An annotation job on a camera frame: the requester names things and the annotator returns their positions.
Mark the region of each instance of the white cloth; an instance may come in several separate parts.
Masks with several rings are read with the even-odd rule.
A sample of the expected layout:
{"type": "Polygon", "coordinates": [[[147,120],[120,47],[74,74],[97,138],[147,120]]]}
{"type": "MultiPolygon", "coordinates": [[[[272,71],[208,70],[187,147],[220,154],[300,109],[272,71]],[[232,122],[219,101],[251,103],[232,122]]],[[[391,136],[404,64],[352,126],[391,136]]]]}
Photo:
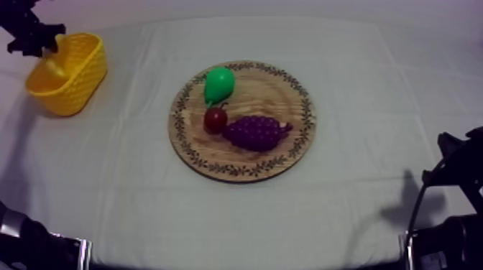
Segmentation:
{"type": "MultiPolygon", "coordinates": [[[[0,200],[51,231],[92,240],[105,263],[280,270],[396,259],[420,173],[440,158],[437,134],[483,122],[481,48],[430,32],[227,17],[97,33],[109,71],[77,116],[48,116],[18,94],[22,76],[0,73],[0,200]],[[315,103],[313,145],[266,182],[208,180],[168,139],[175,94],[230,60],[287,70],[315,103]]],[[[459,210],[461,198],[446,193],[429,190],[420,225],[459,210]]]]}

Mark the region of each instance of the round wooden plate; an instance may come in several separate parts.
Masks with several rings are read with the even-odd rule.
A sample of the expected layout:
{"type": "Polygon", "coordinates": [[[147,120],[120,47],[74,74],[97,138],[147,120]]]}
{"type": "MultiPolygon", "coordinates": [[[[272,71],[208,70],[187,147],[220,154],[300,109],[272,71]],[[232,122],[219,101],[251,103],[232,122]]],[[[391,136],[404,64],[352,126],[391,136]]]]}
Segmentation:
{"type": "Polygon", "coordinates": [[[262,62],[234,61],[224,66],[235,74],[235,90],[224,106],[229,123],[242,116],[261,115],[291,123],[293,130],[277,148],[250,152],[231,145],[221,135],[203,129],[203,91],[210,67],[189,80],[172,103],[170,140],[192,169],[214,180],[257,182],[293,166],[307,151],[316,132],[316,112],[304,87],[284,70],[262,62]]]}

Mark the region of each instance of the yellow basket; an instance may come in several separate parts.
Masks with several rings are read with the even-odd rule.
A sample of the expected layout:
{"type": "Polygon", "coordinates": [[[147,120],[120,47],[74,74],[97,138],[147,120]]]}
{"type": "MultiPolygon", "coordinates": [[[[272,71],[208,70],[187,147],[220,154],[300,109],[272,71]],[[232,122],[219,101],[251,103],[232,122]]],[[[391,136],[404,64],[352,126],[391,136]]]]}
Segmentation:
{"type": "Polygon", "coordinates": [[[27,78],[26,87],[43,106],[59,115],[72,116],[86,105],[107,72],[102,39],[78,33],[57,39],[59,51],[42,58],[27,78]],[[53,61],[65,76],[47,65],[53,61]]]}

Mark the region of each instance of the cable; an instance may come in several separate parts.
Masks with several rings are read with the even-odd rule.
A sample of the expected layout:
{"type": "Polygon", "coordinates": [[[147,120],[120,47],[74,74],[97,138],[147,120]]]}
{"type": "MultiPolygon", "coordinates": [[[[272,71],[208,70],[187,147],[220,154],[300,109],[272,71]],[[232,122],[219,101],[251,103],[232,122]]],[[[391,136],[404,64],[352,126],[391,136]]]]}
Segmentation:
{"type": "MultiPolygon", "coordinates": [[[[445,165],[445,163],[444,163],[444,159],[443,159],[440,162],[438,162],[438,164],[434,168],[433,172],[435,172],[435,171],[439,170],[440,168],[444,167],[444,165],[445,165]]],[[[416,218],[418,217],[419,208],[421,207],[421,203],[423,202],[424,193],[426,192],[426,189],[430,186],[429,182],[431,180],[432,180],[431,177],[429,177],[429,179],[423,180],[423,186],[419,190],[418,198],[416,199],[416,203],[414,204],[413,212],[411,213],[411,218],[409,220],[408,229],[407,229],[408,234],[406,235],[406,239],[404,240],[404,254],[402,255],[404,267],[406,266],[406,264],[405,264],[406,258],[408,257],[408,254],[409,254],[409,250],[408,250],[409,249],[409,241],[410,241],[411,237],[413,236],[414,225],[416,223],[416,218]]]]}
{"type": "Polygon", "coordinates": [[[409,241],[410,241],[411,237],[413,236],[416,218],[418,217],[419,208],[421,207],[421,203],[423,202],[424,193],[426,192],[427,188],[428,188],[428,185],[424,182],[423,186],[419,190],[418,198],[416,199],[416,203],[414,204],[413,212],[411,213],[411,218],[410,218],[409,224],[408,224],[406,239],[404,240],[404,254],[402,255],[404,267],[406,266],[406,263],[407,263],[406,258],[408,257],[408,254],[409,254],[409,250],[408,250],[409,249],[409,241]]]}

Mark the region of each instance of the bunch of grapes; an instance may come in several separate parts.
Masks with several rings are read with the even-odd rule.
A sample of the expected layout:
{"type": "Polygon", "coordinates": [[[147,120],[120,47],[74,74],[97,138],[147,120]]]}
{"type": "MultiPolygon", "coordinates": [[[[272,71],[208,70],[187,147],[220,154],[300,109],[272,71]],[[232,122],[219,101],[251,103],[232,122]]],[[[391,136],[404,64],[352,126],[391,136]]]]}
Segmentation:
{"type": "Polygon", "coordinates": [[[234,146],[265,152],[274,149],[292,128],[289,123],[281,127],[280,122],[271,117],[244,116],[229,124],[223,131],[223,137],[234,146]]]}

